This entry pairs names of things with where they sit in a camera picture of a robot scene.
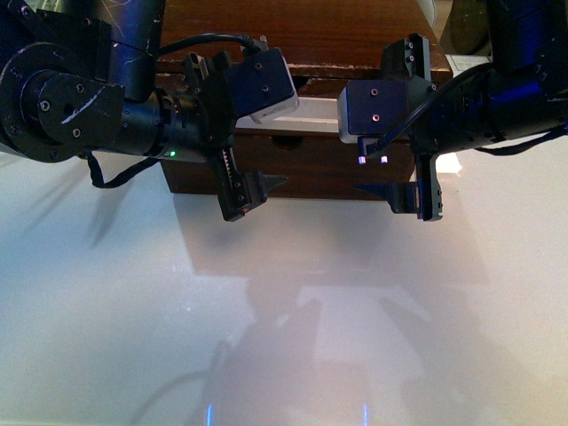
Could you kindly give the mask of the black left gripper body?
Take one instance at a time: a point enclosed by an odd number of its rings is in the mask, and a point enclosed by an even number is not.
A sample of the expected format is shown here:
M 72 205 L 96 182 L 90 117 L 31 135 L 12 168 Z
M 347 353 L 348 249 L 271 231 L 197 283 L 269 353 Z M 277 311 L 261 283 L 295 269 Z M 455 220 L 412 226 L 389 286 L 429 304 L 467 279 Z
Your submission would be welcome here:
M 195 140 L 181 149 L 182 162 L 209 164 L 217 185 L 217 198 L 224 220 L 245 216 L 249 201 L 245 177 L 233 158 L 236 114 L 224 72 L 232 65 L 227 51 L 213 57 L 190 54 L 185 60 L 186 94 L 196 107 L 189 113 Z

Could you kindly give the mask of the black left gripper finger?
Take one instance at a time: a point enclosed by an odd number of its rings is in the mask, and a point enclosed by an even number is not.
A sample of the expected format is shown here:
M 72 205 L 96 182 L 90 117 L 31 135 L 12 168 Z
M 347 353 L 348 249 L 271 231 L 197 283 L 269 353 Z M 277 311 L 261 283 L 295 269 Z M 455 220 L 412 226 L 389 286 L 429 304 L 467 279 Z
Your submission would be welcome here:
M 243 208 L 256 208 L 264 204 L 269 192 L 277 186 L 288 182 L 288 177 L 265 175 L 262 171 L 244 174 L 244 195 L 241 201 Z

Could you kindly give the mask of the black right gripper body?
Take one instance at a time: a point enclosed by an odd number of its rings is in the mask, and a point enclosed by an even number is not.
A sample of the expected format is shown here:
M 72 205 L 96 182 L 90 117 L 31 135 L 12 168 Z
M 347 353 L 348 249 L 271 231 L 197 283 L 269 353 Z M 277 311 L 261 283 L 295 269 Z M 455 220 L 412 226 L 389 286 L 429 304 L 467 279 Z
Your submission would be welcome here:
M 383 77 L 408 84 L 409 114 L 421 113 L 408 124 L 401 135 L 410 138 L 414 154 L 416 195 L 419 211 L 415 214 L 423 221 L 438 221 L 443 216 L 441 188 L 437 178 L 434 139 L 427 129 L 427 111 L 422 103 L 429 100 L 437 89 L 430 71 L 430 43 L 418 34 L 395 42 L 383 51 Z

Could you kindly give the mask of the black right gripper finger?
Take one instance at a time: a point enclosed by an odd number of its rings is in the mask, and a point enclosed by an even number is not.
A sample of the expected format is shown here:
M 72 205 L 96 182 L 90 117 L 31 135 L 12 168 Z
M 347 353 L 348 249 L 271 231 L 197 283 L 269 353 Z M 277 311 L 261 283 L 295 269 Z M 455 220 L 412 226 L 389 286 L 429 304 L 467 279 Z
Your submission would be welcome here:
M 416 195 L 416 183 L 382 183 L 360 184 L 356 188 L 360 191 L 376 195 L 390 205 L 393 213 L 417 213 L 419 204 Z

